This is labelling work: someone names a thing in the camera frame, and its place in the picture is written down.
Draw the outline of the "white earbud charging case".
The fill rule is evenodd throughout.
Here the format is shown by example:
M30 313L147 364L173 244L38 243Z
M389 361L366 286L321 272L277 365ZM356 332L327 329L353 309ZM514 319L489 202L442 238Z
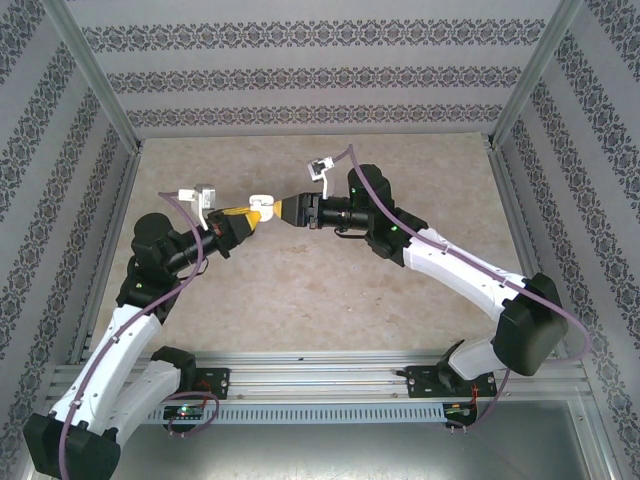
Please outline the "white earbud charging case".
M249 211L260 215L260 222L268 222L274 216L274 197L267 194L254 194L249 197Z

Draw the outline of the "grey sheet metal panel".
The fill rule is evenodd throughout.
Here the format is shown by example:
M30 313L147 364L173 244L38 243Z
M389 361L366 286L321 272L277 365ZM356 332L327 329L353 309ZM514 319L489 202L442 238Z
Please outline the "grey sheet metal panel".
M114 480L591 480L571 442L429 424L138 429Z

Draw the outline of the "aluminium side rail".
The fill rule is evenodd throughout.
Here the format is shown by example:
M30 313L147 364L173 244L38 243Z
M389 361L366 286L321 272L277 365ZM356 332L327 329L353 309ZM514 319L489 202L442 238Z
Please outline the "aluminium side rail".
M65 364L74 365L82 360L87 349L86 342L90 341L99 320L100 308L144 146L145 140L142 140L129 155L118 177L116 190L109 201L104 203L104 211L108 213L108 217L98 238L96 263L87 284L82 308L79 310L79 323L74 331Z
M539 271L539 265L535 258L534 249L529 239L524 217L504 158L501 152L494 149L491 144L486 146L486 153L514 242L522 275L532 278Z

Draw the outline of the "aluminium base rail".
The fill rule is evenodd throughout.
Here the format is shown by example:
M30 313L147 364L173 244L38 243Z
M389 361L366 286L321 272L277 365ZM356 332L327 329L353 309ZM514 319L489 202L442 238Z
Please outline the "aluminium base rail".
M415 384L398 374L436 363L432 351L198 352L201 368L227 368L229 403L372 403L408 401ZM580 362L546 364L533 377L512 373L504 401L574 400L593 395Z

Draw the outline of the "aluminium corner post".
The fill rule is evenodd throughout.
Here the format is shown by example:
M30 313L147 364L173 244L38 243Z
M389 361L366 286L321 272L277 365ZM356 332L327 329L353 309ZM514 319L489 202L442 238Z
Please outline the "aluminium corner post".
M141 140L135 133L131 121L119 102L82 29L75 21L66 4L66 0L39 1L72 54L88 85L99 100L119 138L124 142L127 152L136 155L140 150Z
M490 145L494 149L505 141L582 4L583 0L559 0L513 92L506 101L492 133L489 135Z

